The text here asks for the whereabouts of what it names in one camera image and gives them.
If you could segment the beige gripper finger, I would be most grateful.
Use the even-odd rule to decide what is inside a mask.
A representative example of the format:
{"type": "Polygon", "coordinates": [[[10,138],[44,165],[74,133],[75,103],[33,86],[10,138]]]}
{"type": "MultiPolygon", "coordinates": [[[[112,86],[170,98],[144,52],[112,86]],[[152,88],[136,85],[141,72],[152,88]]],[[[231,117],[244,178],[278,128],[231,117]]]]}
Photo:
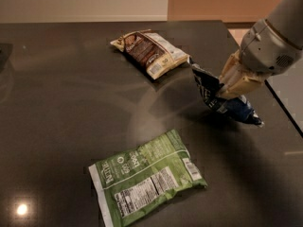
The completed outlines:
{"type": "Polygon", "coordinates": [[[242,79],[234,85],[221,89],[217,96],[224,99],[233,99],[247,94],[253,90],[253,83],[250,80],[242,79]]]}
{"type": "Polygon", "coordinates": [[[230,68],[232,66],[232,62],[231,61],[228,61],[224,67],[223,67],[223,70],[219,76],[219,81],[220,83],[226,83],[228,81],[228,73],[230,71],[230,68]]]}

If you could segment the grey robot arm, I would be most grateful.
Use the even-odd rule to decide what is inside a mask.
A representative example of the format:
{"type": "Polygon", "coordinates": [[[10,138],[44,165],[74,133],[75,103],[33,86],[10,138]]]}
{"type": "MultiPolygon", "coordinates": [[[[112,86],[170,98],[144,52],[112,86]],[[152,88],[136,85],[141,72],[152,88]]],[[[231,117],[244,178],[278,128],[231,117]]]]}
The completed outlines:
{"type": "Polygon", "coordinates": [[[301,60],[303,0],[281,0],[244,35],[219,76],[217,96],[232,99],[256,90],[301,60]]]}

